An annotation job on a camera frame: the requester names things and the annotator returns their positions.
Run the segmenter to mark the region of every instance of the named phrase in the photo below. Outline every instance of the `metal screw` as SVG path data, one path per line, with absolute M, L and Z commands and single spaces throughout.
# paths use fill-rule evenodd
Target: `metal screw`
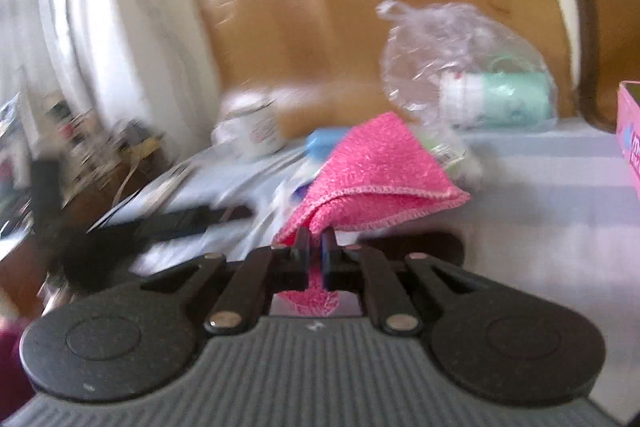
M 386 327 L 394 331 L 411 331 L 418 327 L 418 319 L 406 313 L 397 313 L 386 318 Z
M 209 317 L 214 328 L 235 328 L 242 322 L 242 315 L 236 312 L 217 312 Z

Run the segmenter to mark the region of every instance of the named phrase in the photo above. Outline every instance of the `clear plastic bag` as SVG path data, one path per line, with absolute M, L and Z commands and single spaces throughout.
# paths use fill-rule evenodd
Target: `clear plastic bag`
M 392 21 L 382 55 L 389 100 L 427 126 L 546 130 L 556 84 L 540 53 L 469 4 L 378 5 Z

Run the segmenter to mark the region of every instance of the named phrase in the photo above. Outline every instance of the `pink cloth corner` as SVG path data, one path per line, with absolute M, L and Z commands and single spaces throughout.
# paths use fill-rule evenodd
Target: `pink cloth corner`
M 327 227 L 391 227 L 468 199 L 402 120 L 388 112 L 351 129 L 274 242 L 292 245 L 299 227 L 307 227 L 315 241 Z M 327 315 L 337 306 L 337 295 L 322 290 L 319 273 L 311 274 L 307 291 L 282 296 L 301 314 Z

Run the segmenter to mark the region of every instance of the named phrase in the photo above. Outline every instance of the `purple cloth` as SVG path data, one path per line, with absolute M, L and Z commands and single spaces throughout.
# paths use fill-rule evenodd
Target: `purple cloth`
M 5 420 L 33 396 L 20 363 L 20 337 L 25 322 L 0 319 L 0 421 Z

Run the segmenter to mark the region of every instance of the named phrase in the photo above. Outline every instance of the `pink box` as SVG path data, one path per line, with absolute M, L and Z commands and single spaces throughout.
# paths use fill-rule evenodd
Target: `pink box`
M 618 142 L 631 166 L 640 197 L 640 82 L 626 80 L 618 89 Z

